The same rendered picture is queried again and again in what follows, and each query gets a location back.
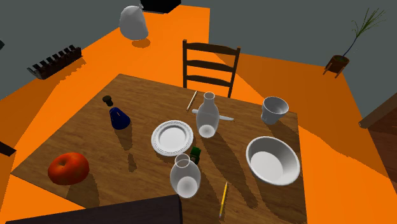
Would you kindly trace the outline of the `tall clear glass vase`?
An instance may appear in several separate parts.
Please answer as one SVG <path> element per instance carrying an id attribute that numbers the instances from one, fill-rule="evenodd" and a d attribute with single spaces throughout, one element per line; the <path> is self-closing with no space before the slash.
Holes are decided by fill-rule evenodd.
<path id="1" fill-rule="evenodd" d="M 215 95 L 212 92 L 204 94 L 204 101 L 198 108 L 196 124 L 198 133 L 204 138 L 215 135 L 219 124 L 219 110 L 214 103 Z"/>

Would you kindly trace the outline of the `beige pencil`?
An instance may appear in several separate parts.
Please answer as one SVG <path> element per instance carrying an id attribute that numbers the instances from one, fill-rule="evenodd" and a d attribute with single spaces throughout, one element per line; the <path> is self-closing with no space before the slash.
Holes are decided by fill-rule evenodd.
<path id="1" fill-rule="evenodd" d="M 198 94 L 198 91 L 195 91 L 194 95 L 192 96 L 192 98 L 191 98 L 191 100 L 190 100 L 190 102 L 189 102 L 188 107 L 186 108 L 186 111 L 187 111 L 187 112 L 189 112 L 189 110 L 190 110 L 190 108 L 191 108 L 191 106 L 192 106 L 192 104 L 193 104 L 193 102 L 194 102 L 194 100 L 195 100 L 197 94 Z"/>

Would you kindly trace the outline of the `white knife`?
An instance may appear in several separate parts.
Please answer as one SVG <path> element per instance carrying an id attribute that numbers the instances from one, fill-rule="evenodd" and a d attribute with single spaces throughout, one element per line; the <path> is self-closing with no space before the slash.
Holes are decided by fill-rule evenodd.
<path id="1" fill-rule="evenodd" d="M 193 114 L 197 114 L 197 113 L 198 113 L 198 110 L 197 110 L 197 109 L 193 109 L 193 110 L 192 110 L 192 113 L 193 113 Z M 227 120 L 227 121 L 233 121 L 233 120 L 234 120 L 234 118 L 231 118 L 231 117 L 228 117 L 228 116 L 223 116 L 223 115 L 220 115 L 220 116 L 219 116 L 219 119 L 220 119 L 220 120 Z"/>

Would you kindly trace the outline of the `white plate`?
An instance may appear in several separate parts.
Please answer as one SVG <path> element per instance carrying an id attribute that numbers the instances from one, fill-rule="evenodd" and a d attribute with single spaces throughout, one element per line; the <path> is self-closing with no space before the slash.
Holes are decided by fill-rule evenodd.
<path id="1" fill-rule="evenodd" d="M 160 155 L 174 157 L 184 153 L 194 139 L 192 128 L 180 120 L 161 123 L 152 133 L 151 144 Z"/>

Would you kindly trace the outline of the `small green box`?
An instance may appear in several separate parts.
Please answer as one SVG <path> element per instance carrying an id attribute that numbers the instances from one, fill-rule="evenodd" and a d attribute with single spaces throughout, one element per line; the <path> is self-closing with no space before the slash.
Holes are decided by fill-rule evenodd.
<path id="1" fill-rule="evenodd" d="M 190 160 L 194 162 L 196 165 L 199 163 L 200 160 L 201 149 L 193 146 L 190 152 Z"/>

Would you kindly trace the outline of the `dark wooden chair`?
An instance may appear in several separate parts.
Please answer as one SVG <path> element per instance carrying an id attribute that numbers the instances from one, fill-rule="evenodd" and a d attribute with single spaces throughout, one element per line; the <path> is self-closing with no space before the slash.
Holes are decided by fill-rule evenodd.
<path id="1" fill-rule="evenodd" d="M 223 55 L 234 56 L 235 59 L 234 59 L 233 67 L 217 62 L 209 62 L 204 60 L 188 60 L 187 59 L 188 50 L 195 50 L 195 51 L 208 52 L 208 53 L 220 53 Z M 240 50 L 241 48 L 239 46 L 236 49 L 233 49 L 228 46 L 213 45 L 208 43 L 189 43 L 187 42 L 186 39 L 184 39 L 183 40 L 183 88 L 187 88 L 187 81 L 196 81 L 200 83 L 208 83 L 212 85 L 228 87 L 228 98 L 231 98 L 233 84 L 235 81 L 235 75 L 237 72 Z M 225 81 L 219 78 L 211 78 L 200 75 L 188 75 L 188 66 L 229 72 L 232 75 L 230 81 Z"/>

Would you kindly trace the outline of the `round clear glass vase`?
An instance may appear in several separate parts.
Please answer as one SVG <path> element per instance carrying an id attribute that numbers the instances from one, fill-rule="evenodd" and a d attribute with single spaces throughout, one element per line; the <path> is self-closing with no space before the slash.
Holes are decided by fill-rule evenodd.
<path id="1" fill-rule="evenodd" d="M 170 172 L 170 183 L 174 191 L 182 198 L 192 198 L 200 187 L 200 181 L 198 166 L 187 154 L 177 155 Z"/>

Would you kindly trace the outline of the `white cup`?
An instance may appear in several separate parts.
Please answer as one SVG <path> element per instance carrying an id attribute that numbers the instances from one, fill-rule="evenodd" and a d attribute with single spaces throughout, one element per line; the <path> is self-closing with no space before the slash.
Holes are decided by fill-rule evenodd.
<path id="1" fill-rule="evenodd" d="M 266 97 L 262 104 L 261 120 L 269 125 L 275 124 L 289 111 L 289 105 L 279 97 Z"/>

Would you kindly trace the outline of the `blue flask with cork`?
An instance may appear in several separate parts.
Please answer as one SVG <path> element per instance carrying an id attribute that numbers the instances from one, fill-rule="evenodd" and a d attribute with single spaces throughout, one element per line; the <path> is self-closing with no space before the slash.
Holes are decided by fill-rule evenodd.
<path id="1" fill-rule="evenodd" d="M 112 127 L 116 130 L 122 130 L 128 127 L 130 124 L 130 117 L 114 106 L 111 96 L 105 95 L 102 100 L 110 107 L 109 115 Z"/>

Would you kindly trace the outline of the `large white bowl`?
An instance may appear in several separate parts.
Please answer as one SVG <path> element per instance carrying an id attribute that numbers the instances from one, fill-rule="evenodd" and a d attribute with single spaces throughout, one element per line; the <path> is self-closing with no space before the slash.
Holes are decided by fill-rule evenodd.
<path id="1" fill-rule="evenodd" d="M 260 136 L 253 139 L 246 148 L 246 160 L 253 175 L 271 185 L 290 185 L 300 174 L 297 154 L 275 137 Z"/>

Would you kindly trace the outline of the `yellow pencil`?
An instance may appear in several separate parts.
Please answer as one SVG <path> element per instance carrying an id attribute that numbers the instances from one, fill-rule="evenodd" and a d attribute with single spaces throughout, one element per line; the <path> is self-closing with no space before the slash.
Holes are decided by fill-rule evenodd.
<path id="1" fill-rule="evenodd" d="M 223 208 L 224 208 L 224 205 L 225 205 L 225 198 L 226 198 L 227 188 L 228 188 L 228 182 L 225 183 L 225 187 L 224 187 L 224 190 L 223 190 L 223 196 L 222 196 L 222 200 L 221 200 L 221 205 L 220 205 L 220 209 L 219 209 L 218 218 L 222 217 L 222 212 L 223 212 Z"/>

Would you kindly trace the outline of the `red apple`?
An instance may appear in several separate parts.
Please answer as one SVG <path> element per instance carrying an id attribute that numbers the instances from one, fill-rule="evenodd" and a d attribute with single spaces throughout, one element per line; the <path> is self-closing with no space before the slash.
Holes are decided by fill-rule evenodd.
<path id="1" fill-rule="evenodd" d="M 88 160 L 80 153 L 70 152 L 58 156 L 48 168 L 48 177 L 57 185 L 74 185 L 89 173 Z"/>

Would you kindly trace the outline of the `potted plant on stand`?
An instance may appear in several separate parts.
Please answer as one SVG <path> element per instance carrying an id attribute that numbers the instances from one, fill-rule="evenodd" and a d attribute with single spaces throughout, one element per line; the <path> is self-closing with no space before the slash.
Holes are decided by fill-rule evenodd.
<path id="1" fill-rule="evenodd" d="M 354 33 L 354 40 L 352 41 L 349 48 L 342 55 L 333 55 L 330 61 L 324 68 L 323 75 L 327 72 L 335 73 L 335 78 L 337 78 L 345 67 L 350 63 L 350 59 L 346 57 L 346 55 L 351 51 L 357 39 L 367 30 L 371 28 L 377 27 L 381 22 L 385 22 L 387 19 L 383 18 L 383 16 L 387 13 L 387 10 L 380 10 L 377 8 L 370 12 L 368 8 L 366 10 L 363 22 L 361 25 L 358 25 L 357 21 L 352 20 L 354 27 L 352 28 L 352 32 Z"/>

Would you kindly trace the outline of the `dark wooden rack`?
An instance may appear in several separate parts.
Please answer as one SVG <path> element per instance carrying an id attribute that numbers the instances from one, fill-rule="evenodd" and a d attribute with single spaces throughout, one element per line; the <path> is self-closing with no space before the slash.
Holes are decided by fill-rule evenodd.
<path id="1" fill-rule="evenodd" d="M 47 57 L 46 60 L 40 61 L 39 64 L 32 65 L 32 68 L 28 67 L 27 70 L 36 78 L 45 80 L 80 58 L 82 58 L 81 48 L 69 45 Z"/>

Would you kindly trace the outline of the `brown wooden cabinet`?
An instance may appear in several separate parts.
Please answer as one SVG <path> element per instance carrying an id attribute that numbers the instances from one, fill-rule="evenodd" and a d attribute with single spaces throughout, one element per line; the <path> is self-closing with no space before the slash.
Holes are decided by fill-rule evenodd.
<path id="1" fill-rule="evenodd" d="M 397 92 L 358 124 L 361 128 L 368 129 L 397 193 Z"/>

